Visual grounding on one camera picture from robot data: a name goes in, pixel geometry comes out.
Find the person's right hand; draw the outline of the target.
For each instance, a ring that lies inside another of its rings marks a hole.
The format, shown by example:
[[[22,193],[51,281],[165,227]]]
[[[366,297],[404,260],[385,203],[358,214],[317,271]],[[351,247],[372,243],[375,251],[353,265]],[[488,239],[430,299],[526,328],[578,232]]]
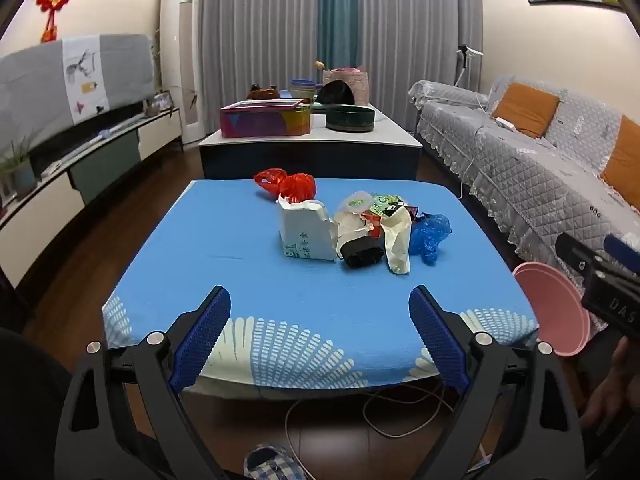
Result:
[[[626,336],[620,338],[612,355],[608,376],[590,396],[580,426],[589,427],[602,419],[614,417],[623,405],[639,408],[639,343]]]

